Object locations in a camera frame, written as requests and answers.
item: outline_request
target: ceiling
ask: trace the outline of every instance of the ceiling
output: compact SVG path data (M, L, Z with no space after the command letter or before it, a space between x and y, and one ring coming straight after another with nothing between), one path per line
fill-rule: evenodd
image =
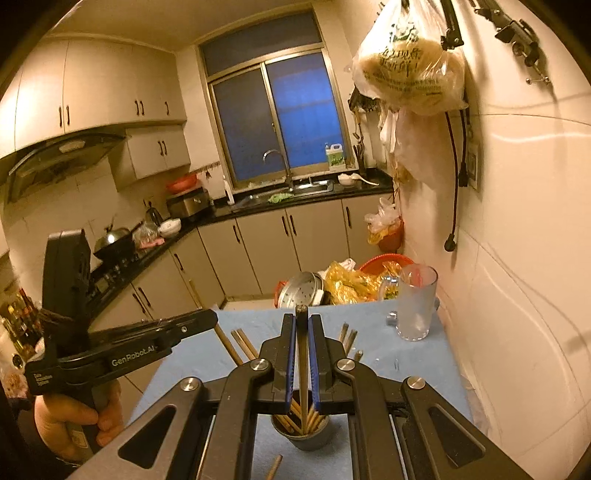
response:
M177 51L212 31L294 0L83 0L57 34L128 38Z

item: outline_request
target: floor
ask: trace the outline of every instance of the floor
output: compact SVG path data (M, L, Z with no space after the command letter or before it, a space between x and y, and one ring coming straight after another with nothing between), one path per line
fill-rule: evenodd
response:
M273 299L265 300L247 300L247 301L229 301L224 310L267 310L274 309Z

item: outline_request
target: black countertop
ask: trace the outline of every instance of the black countertop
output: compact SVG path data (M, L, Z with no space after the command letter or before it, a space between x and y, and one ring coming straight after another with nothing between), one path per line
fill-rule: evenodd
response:
M173 238L167 239L164 244L151 248L148 252L141 254L140 259L130 264L123 269L109 287L100 294L95 294L89 299L87 304L87 315L90 323L98 317L98 315L111 303L134 279L137 278L149 265L151 265L160 255L168 250L172 245L190 234L193 230L200 226L208 225L210 223L223 222L233 218L239 218L246 215L253 215L255 213L269 212L271 210L278 210L297 205L307 205L309 203L326 202L330 200L340 200L350 197L359 197L365 195L388 194L394 191L392 178L381 170L370 168L367 171L366 179L374 183L379 183L379 186L368 185L361 181L356 181L353 186L342 186L337 180L337 175L326 175L324 177L315 177L314 180L331 179L334 180L334 188L332 192L310 195L298 199L288 199L279 203L266 203L263 205L253 205L252 207L245 207L239 210L233 209L227 204L227 199L219 199L215 202L213 209L208 209L197 214L193 218L183 219L180 232ZM234 200L238 203L241 199L253 193L260 193L276 189L277 186L270 186L266 189L259 189L256 191L245 192L234 195ZM98 266L91 274L91 283L93 279L100 276L101 265Z

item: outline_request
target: range hood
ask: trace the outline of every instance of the range hood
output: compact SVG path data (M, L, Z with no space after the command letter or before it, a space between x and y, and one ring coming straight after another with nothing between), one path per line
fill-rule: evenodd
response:
M43 143L8 173L6 201L16 202L42 185L57 183L97 164L123 140L121 135L86 131Z

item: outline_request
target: white bowl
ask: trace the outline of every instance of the white bowl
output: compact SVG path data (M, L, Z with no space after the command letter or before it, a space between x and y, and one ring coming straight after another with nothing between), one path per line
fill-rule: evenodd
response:
M339 179L339 183L345 187L350 187L351 185L355 184L354 179L352 179L351 176L347 175L346 173L340 174L337 178Z
M171 218L170 220L166 220L165 222L162 222L162 224L158 227L158 233L162 235L164 238L174 237L177 233L180 232L180 230L180 218Z

